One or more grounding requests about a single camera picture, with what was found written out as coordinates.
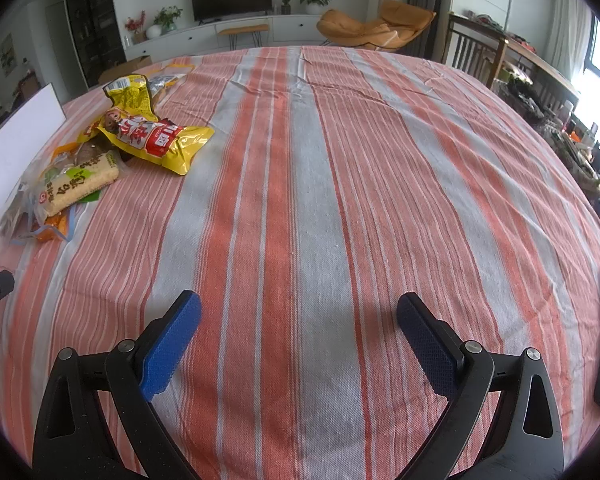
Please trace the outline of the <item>orange snack pack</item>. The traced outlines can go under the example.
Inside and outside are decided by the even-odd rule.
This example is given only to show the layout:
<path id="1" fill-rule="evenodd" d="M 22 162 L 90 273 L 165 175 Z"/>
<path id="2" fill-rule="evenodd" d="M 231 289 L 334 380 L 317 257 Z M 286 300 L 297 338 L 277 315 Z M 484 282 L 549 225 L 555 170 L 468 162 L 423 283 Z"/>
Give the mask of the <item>orange snack pack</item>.
<path id="1" fill-rule="evenodd" d="M 69 144 L 61 145 L 53 151 L 53 154 L 42 154 L 31 162 L 20 178 L 18 184 L 20 182 L 38 183 L 43 177 L 43 174 L 46 174 L 47 171 L 59 170 L 65 168 L 65 166 L 77 164 L 80 162 L 80 155 L 86 155 L 86 151 L 82 150 L 81 144 L 71 142 Z M 76 204 L 77 203 L 64 211 L 61 211 L 59 214 L 56 214 L 56 216 L 47 218 L 42 226 L 35 231 L 34 237 L 25 238 L 24 240 L 12 238 L 11 241 L 18 244 L 24 244 L 27 240 L 37 240 L 41 243 L 51 242 L 52 240 L 68 242 L 73 237 L 74 210 L 76 209 Z"/>

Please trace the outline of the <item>yellow red snack bag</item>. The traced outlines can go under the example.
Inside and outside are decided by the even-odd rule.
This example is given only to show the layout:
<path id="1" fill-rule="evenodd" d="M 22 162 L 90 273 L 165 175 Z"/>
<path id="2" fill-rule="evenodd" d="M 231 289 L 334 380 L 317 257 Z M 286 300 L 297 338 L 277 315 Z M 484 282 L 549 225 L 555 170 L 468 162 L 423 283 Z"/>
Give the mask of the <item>yellow red snack bag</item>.
<path id="1" fill-rule="evenodd" d="M 115 148 L 186 176 L 195 155 L 214 135 L 209 127 L 181 127 L 170 120 L 152 120 L 112 108 L 79 136 L 84 143 L 102 134 Z"/>

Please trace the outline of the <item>yellow dark-red snack bag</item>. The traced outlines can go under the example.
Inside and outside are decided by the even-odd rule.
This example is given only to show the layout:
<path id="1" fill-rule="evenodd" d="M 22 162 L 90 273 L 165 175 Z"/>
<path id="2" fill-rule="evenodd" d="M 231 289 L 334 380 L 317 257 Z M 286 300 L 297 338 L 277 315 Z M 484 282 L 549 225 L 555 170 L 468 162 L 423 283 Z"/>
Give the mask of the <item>yellow dark-red snack bag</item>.
<path id="1" fill-rule="evenodd" d="M 111 102 L 105 116 L 117 110 L 130 116 L 142 116 L 153 122 L 159 119 L 151 103 L 148 79 L 144 75 L 131 74 L 119 77 L 106 84 L 102 91 Z"/>

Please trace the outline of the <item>clear yellow-edged snack bag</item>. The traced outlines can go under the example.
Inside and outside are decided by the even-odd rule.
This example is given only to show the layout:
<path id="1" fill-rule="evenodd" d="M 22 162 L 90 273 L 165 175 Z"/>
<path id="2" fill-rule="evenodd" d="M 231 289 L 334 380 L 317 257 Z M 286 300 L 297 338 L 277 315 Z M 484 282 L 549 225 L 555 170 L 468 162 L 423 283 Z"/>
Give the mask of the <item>clear yellow-edged snack bag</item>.
<path id="1" fill-rule="evenodd" d="M 148 90 L 151 101 L 156 104 L 163 99 L 169 90 L 176 86 L 181 79 L 195 69 L 194 64 L 172 63 L 164 66 L 147 76 Z"/>

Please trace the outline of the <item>rice cracker pack green label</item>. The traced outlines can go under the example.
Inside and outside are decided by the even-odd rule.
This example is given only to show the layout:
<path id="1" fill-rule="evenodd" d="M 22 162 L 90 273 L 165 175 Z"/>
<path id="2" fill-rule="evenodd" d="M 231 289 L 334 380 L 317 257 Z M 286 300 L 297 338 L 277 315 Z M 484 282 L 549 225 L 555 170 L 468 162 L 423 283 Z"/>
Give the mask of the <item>rice cracker pack green label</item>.
<path id="1" fill-rule="evenodd" d="M 47 218 L 106 188 L 118 177 L 120 166 L 113 151 L 97 153 L 84 162 L 47 171 L 33 192 L 34 214 L 38 222 L 44 223 Z"/>

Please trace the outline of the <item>brown cardboard box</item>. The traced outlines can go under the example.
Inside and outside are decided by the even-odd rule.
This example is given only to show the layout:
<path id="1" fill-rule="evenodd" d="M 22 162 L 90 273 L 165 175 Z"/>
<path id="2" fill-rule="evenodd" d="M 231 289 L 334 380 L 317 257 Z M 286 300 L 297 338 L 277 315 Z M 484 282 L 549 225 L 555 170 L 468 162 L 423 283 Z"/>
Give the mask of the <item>brown cardboard box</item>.
<path id="1" fill-rule="evenodd" d="M 105 70 L 99 77 L 99 84 L 108 84 L 108 82 L 118 79 L 132 73 L 136 73 L 141 68 L 152 64 L 152 59 L 149 55 L 139 56 L 138 58 L 132 58 L 131 61 L 121 63 L 114 67 Z"/>

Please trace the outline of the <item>dark tall cabinet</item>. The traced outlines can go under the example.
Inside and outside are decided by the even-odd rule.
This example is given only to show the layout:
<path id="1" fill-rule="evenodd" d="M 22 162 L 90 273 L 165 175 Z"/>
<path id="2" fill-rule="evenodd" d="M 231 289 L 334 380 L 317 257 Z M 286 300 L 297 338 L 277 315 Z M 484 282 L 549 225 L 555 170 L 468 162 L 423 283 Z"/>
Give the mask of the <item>dark tall cabinet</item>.
<path id="1" fill-rule="evenodd" d="M 126 61 L 114 0 L 65 0 L 73 47 L 88 88 Z"/>

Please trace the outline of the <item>red flower vase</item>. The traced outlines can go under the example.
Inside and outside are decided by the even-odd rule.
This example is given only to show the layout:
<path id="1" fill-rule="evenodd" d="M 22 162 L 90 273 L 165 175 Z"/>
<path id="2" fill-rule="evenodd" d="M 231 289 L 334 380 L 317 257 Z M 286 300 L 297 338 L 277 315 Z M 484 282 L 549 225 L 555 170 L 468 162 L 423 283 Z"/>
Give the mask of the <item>red flower vase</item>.
<path id="1" fill-rule="evenodd" d="M 140 11 L 140 15 L 137 18 L 131 18 L 130 16 L 124 23 L 125 30 L 131 37 L 132 44 L 138 44 L 144 40 L 144 26 L 146 20 L 146 12 Z"/>

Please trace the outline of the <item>green plant white vase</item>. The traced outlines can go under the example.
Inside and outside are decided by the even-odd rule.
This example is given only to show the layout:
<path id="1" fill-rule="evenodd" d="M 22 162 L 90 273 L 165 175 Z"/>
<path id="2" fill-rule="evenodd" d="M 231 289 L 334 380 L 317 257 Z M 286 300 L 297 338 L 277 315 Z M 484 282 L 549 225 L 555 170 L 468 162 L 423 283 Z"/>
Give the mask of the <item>green plant white vase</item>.
<path id="1" fill-rule="evenodd" d="M 156 39 L 176 29 L 176 21 L 181 17 L 183 9 L 179 6 L 166 6 L 154 17 L 154 21 L 146 30 L 148 40 Z"/>

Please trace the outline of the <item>small wooden bench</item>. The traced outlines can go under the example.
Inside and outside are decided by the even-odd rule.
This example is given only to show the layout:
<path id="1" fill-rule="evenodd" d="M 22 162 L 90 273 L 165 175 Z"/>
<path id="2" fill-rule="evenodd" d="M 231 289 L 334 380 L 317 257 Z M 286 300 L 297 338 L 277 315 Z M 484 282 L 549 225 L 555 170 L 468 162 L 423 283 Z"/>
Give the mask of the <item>small wooden bench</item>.
<path id="1" fill-rule="evenodd" d="M 249 26 L 224 28 L 218 32 L 220 37 L 225 37 L 230 46 L 230 50 L 238 48 L 238 39 L 242 35 L 249 35 L 256 48 L 263 46 L 262 34 L 270 31 L 269 24 L 257 24 Z"/>

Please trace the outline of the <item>white tv cabinet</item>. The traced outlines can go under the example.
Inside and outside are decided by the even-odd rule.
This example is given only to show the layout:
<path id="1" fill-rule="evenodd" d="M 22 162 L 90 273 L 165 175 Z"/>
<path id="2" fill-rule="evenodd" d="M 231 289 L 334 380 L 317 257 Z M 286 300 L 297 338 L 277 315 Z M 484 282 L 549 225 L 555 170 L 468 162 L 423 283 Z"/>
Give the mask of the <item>white tv cabinet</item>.
<path id="1" fill-rule="evenodd" d="M 287 14 L 236 18 L 178 29 L 125 49 L 125 58 L 149 56 L 154 62 L 185 55 L 260 47 L 324 44 L 318 15 Z"/>

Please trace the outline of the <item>wooden dining chair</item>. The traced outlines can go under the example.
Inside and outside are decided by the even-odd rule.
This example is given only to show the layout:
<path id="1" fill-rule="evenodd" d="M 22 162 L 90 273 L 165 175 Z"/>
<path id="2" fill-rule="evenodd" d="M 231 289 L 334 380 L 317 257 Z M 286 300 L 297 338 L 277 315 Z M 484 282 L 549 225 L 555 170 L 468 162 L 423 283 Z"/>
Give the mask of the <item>wooden dining chair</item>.
<path id="1" fill-rule="evenodd" d="M 450 13 L 442 63 L 473 76 L 493 90 L 508 45 L 504 34 L 466 16 Z"/>

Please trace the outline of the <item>small dark potted plant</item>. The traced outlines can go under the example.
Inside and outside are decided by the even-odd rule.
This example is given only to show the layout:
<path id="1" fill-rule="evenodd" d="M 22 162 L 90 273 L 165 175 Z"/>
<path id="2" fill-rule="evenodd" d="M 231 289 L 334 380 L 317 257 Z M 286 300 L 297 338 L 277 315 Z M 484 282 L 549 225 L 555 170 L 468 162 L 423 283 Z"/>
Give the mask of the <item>small dark potted plant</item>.
<path id="1" fill-rule="evenodd" d="M 291 1 L 292 0 L 279 0 L 280 1 L 280 13 L 283 15 L 291 14 Z"/>

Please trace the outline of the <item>orange lounge chair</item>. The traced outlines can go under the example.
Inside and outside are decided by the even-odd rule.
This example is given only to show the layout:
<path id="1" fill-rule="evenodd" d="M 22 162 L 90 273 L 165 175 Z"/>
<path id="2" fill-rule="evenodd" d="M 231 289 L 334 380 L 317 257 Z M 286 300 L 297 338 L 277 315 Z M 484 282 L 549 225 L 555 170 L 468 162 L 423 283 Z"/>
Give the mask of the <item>orange lounge chair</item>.
<path id="1" fill-rule="evenodd" d="M 436 12 L 419 6 L 384 0 L 379 16 L 370 22 L 360 22 L 332 9 L 316 24 L 327 42 L 341 47 L 396 52 L 415 40 L 436 17 Z"/>

